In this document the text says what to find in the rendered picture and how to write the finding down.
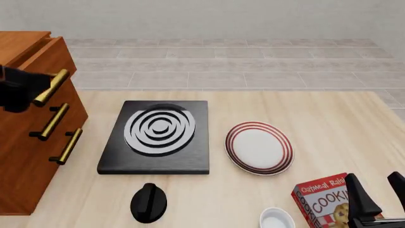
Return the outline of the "red cookie box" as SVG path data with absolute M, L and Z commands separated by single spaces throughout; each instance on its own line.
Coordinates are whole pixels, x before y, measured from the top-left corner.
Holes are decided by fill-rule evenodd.
M 310 228 L 349 228 L 347 173 L 297 184 L 291 195 Z M 382 219 L 381 214 L 375 218 Z

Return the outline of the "round black stove knob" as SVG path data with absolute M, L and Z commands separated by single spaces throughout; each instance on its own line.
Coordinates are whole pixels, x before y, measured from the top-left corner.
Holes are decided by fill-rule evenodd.
M 136 221 L 151 224 L 165 214 L 167 206 L 165 192 L 155 184 L 147 183 L 132 197 L 130 211 Z

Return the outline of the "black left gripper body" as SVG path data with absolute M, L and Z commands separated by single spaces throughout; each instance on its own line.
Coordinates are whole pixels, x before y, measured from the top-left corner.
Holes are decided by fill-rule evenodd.
M 21 113 L 50 86 L 50 75 L 0 66 L 0 108 Z

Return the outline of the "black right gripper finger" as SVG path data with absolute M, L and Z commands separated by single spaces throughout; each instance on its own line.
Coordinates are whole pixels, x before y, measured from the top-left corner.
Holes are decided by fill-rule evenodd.
M 392 172 L 387 179 L 405 211 L 405 177 L 399 172 Z
M 375 220 L 382 209 L 371 199 L 355 174 L 345 177 L 349 197 L 349 220 Z

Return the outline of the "flat black stove plate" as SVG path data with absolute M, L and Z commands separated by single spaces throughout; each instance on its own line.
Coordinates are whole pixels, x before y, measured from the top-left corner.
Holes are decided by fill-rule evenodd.
M 209 174 L 207 101 L 127 100 L 98 174 Z

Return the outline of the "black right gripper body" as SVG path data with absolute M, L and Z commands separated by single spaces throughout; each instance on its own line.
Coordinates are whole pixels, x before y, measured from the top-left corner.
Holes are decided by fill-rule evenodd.
M 405 218 L 349 217 L 349 228 L 405 228 Z

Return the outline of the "wooden cabinet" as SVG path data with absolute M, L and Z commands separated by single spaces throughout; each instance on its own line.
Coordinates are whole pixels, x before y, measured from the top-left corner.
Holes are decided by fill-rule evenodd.
M 88 114 L 62 37 L 0 31 L 0 215 L 30 215 Z

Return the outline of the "white plate with red rings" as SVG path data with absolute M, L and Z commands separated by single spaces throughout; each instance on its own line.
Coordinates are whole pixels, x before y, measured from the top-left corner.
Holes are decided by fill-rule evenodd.
M 293 146 L 284 132 L 260 121 L 234 125 L 226 134 L 225 152 L 246 172 L 261 176 L 277 175 L 292 165 Z

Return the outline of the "wooden cabinet drawer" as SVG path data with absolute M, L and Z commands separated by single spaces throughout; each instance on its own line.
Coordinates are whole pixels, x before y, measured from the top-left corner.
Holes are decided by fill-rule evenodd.
M 28 136 L 17 127 L 0 130 L 0 215 L 30 215 L 55 175 L 59 165 L 48 158 L 59 156 L 73 132 L 88 115 L 82 102 L 69 110 L 48 140 Z
M 64 165 L 87 113 L 69 72 L 0 73 L 0 175 L 49 173 Z
M 45 37 L 37 41 L 6 66 L 25 72 L 48 75 L 55 75 L 62 69 L 68 70 L 70 76 L 76 72 L 75 64 L 62 37 Z M 39 132 L 54 114 L 49 111 L 49 108 L 61 106 L 63 103 L 68 103 L 70 111 L 74 112 L 80 99 L 73 88 L 70 76 L 41 108 L 31 104 L 27 110 L 21 113 L 12 113 L 0 108 L 0 130 L 14 130 L 22 127 L 26 132 Z

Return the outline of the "small white bowl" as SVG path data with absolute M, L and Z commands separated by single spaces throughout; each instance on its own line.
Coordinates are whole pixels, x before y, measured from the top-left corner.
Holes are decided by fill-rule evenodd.
M 259 217 L 260 228 L 296 228 L 293 218 L 281 208 L 266 208 Z

